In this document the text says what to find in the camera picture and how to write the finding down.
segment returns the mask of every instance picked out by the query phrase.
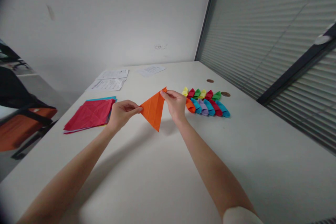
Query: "forearm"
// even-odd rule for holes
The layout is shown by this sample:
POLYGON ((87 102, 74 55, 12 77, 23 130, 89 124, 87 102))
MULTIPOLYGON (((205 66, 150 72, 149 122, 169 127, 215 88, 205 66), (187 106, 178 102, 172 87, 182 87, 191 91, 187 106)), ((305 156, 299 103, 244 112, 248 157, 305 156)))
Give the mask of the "forearm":
POLYGON ((106 128, 40 192, 18 223, 57 223, 118 130, 106 128))
POLYGON ((183 118, 175 123, 221 217, 226 209, 236 206, 256 214, 238 180, 188 121, 183 118))

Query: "orange chair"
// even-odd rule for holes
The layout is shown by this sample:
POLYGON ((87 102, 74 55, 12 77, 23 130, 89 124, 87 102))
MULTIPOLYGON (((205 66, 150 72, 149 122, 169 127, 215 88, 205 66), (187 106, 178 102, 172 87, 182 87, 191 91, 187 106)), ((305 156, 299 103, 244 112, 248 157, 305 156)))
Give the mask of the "orange chair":
POLYGON ((29 94, 17 76, 10 70, 0 67, 0 105, 17 109, 0 119, 0 152, 17 149, 36 133, 13 156, 22 159, 28 146, 44 136, 56 123, 51 118, 57 109, 29 94))

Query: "white sleeve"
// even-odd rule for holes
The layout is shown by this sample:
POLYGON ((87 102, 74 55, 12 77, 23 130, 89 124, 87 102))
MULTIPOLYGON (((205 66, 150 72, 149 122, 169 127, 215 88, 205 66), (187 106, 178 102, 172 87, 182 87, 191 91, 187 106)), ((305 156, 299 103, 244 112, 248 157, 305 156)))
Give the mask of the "white sleeve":
POLYGON ((225 211, 223 224, 263 224, 263 222, 251 211, 237 206, 225 211))

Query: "left hand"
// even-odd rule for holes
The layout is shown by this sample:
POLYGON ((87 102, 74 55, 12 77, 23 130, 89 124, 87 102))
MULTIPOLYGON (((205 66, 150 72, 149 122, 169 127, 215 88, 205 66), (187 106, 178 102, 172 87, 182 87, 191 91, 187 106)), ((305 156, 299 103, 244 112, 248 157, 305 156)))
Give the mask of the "left hand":
POLYGON ((132 116, 139 114, 141 110, 141 107, 130 100, 114 103, 106 129, 119 131, 132 116))

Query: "person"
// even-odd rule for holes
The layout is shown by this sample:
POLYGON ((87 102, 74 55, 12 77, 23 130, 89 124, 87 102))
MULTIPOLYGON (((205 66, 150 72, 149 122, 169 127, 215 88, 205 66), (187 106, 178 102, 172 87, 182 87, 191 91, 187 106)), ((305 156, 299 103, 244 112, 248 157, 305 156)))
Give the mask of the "person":
MULTIPOLYGON (((186 97, 176 91, 161 91, 172 120, 179 129, 194 164, 225 224, 260 224, 261 220, 238 180, 188 123, 186 97)), ((142 110, 132 101, 115 103, 102 132, 77 154, 40 192, 18 221, 58 223, 91 173, 110 140, 128 120, 142 110)))

